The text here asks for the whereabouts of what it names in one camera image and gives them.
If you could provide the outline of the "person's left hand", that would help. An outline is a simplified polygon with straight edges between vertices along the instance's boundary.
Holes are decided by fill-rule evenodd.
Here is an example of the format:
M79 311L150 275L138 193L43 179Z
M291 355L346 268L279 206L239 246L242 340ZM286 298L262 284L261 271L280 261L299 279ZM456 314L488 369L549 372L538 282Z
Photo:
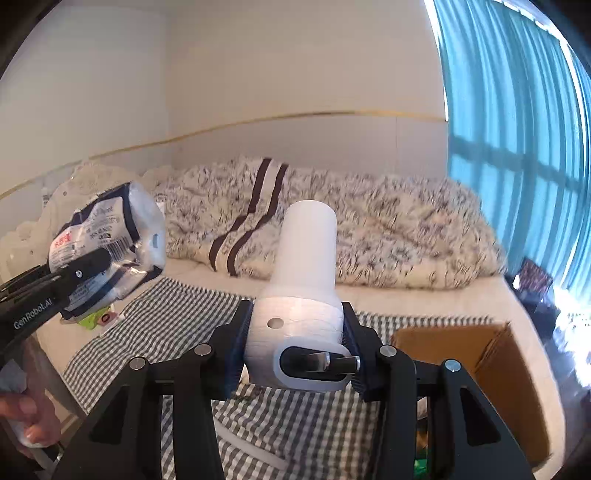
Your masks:
M10 360L1 369L1 419L19 447L48 447L60 439L60 421L45 390L34 364Z

